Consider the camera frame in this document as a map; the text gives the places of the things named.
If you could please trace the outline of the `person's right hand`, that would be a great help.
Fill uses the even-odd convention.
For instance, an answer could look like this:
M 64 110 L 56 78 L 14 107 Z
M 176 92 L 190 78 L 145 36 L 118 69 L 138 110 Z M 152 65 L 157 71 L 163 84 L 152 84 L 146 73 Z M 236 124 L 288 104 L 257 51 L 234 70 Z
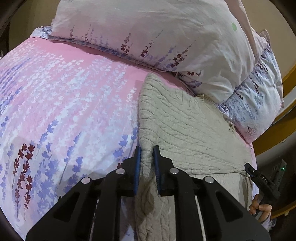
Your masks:
M 272 210 L 272 206 L 269 204 L 259 204 L 260 195 L 255 195 L 254 199 L 252 200 L 249 206 L 249 213 L 255 215 L 257 211 L 261 211 L 262 214 L 259 216 L 258 221 L 263 223 L 266 220 L 270 219 L 270 214 Z

